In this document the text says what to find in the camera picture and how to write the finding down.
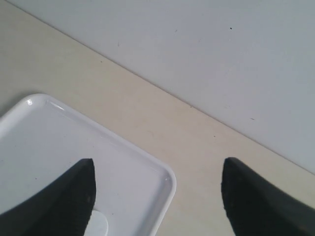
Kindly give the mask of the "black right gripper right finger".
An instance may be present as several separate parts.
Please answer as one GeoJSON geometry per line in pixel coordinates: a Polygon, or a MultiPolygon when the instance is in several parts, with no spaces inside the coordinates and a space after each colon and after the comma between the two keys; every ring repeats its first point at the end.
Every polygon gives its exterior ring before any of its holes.
{"type": "Polygon", "coordinates": [[[235,157],[224,160],[221,196],[237,236],[313,236],[315,210],[235,157]]]}

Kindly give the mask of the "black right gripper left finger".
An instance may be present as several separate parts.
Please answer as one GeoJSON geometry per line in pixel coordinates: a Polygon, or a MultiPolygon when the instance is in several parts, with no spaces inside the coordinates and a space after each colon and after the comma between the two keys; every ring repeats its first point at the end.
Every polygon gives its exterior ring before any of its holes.
{"type": "Polygon", "coordinates": [[[95,166],[81,159],[0,216],[2,236],[82,236],[95,204],[95,166]]]}

